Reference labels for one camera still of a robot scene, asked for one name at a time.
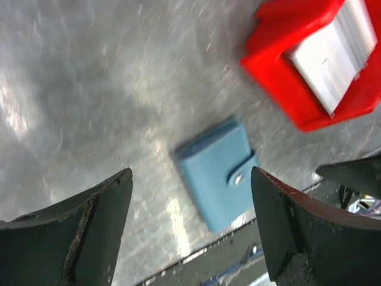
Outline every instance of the metal table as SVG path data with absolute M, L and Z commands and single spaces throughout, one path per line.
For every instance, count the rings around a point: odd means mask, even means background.
M 301 133 L 241 71 L 258 5 L 2 1 L 0 219 L 131 167 L 134 192 L 113 285 L 132 285 L 216 238 L 170 155 L 209 125 L 237 115 L 261 166 L 299 189 L 318 180 L 319 164 L 379 147 L 380 109 Z

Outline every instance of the wallet snap button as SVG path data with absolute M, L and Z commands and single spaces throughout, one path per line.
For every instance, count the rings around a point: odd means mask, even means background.
M 235 183 L 236 185 L 238 185 L 238 184 L 242 181 L 242 179 L 243 179 L 243 176 L 242 176 L 242 175 L 238 175 L 238 176 L 236 177 L 236 180 L 234 181 L 234 183 Z

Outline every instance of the wallet strap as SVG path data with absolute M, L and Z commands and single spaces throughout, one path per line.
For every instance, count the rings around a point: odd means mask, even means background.
M 258 159 L 252 151 L 249 159 L 244 161 L 238 168 L 229 176 L 227 184 L 229 188 L 237 188 L 245 180 L 250 180 L 251 170 L 254 166 L 258 166 Z

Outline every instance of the red plastic box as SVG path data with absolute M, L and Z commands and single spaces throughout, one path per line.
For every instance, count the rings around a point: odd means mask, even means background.
M 345 0 L 272 0 L 255 17 L 241 65 L 303 131 L 371 113 L 381 97 L 381 1 L 365 0 L 379 43 L 331 118 L 285 54 L 334 20 Z

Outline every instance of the blue wallet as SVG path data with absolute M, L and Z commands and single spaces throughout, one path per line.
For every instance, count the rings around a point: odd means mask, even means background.
M 251 169 L 258 160 L 246 130 L 229 119 L 176 151 L 177 164 L 212 232 L 221 232 L 254 208 Z

